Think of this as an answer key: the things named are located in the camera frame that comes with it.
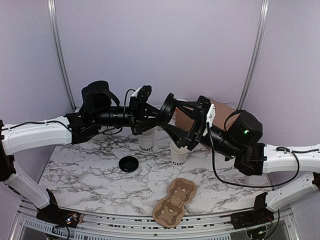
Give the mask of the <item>brown paper bag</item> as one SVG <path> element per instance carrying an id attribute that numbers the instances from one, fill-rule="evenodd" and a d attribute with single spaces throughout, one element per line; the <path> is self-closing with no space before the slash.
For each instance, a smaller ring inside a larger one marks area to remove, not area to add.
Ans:
<path id="1" fill-rule="evenodd" d="M 215 106 L 215 118 L 213 120 L 213 125 L 221 130 L 224 130 L 224 124 L 227 117 L 236 110 L 225 103 L 214 100 L 213 98 L 211 98 L 210 101 Z M 194 126 L 194 123 L 202 123 L 201 119 L 192 119 L 178 108 L 176 109 L 175 113 L 175 126 L 179 129 L 190 132 Z"/>

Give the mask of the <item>stack of white paper cups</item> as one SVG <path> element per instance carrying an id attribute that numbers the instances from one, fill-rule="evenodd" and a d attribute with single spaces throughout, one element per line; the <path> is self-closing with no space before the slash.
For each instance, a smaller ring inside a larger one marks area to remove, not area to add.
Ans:
<path id="1" fill-rule="evenodd" d="M 151 128 L 142 134 L 138 135 L 138 144 L 139 149 L 144 153 L 149 153 L 154 148 L 154 140 L 155 140 L 155 128 Z"/>

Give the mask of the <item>single white paper cup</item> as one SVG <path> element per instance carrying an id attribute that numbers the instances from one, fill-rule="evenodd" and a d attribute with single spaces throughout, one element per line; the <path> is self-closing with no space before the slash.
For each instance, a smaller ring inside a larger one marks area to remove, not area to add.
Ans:
<path id="1" fill-rule="evenodd" d="M 170 143 L 169 147 L 172 164 L 175 166 L 182 166 L 185 163 L 189 152 L 187 147 L 177 147 L 173 141 Z"/>

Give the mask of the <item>black plastic cup lid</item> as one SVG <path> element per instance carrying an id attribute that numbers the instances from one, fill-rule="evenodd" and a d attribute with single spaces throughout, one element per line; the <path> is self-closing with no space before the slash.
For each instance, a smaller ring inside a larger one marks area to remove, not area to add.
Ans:
<path id="1" fill-rule="evenodd" d="M 134 156 L 125 156 L 119 160 L 118 165 L 123 172 L 132 173 L 138 168 L 139 161 Z"/>

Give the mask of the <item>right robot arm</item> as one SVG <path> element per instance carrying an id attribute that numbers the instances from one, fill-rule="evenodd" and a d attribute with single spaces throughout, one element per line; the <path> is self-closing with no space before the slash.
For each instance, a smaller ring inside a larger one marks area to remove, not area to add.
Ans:
<path id="1" fill-rule="evenodd" d="M 259 194 L 251 210 L 230 217 L 235 229 L 252 227 L 274 219 L 274 213 L 296 200 L 320 190 L 320 147 L 284 147 L 260 142 L 262 124 L 249 112 L 237 110 L 230 127 L 219 128 L 213 121 L 215 105 L 200 96 L 197 101 L 180 101 L 170 93 L 159 112 L 158 125 L 177 147 L 193 150 L 202 144 L 246 176 L 293 171 L 289 180 L 271 186 Z"/>

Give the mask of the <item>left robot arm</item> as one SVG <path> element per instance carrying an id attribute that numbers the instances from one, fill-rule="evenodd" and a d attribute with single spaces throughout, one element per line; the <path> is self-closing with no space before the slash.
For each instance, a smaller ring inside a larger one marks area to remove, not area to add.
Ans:
<path id="1" fill-rule="evenodd" d="M 150 117 L 159 112 L 149 105 L 150 85 L 133 91 L 129 105 L 121 105 L 105 80 L 97 80 L 81 91 L 82 106 L 78 112 L 43 121 L 16 125 L 0 125 L 0 180 L 10 189 L 28 199 L 42 221 L 66 228 L 76 228 L 82 215 L 61 209 L 47 188 L 40 186 L 15 161 L 14 154 L 51 145 L 80 144 L 105 132 L 129 127 L 134 135 L 146 131 Z"/>

